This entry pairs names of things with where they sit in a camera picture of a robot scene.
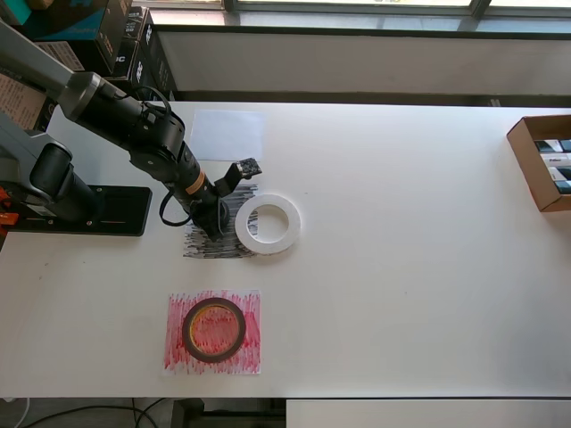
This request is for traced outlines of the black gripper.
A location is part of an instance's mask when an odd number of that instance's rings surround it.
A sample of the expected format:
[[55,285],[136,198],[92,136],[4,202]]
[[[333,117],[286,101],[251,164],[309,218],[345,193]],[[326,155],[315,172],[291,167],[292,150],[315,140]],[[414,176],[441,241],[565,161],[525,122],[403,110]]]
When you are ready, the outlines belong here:
[[189,204],[189,215],[194,225],[200,227],[212,241],[219,240],[223,235],[222,200],[217,193],[193,195]]

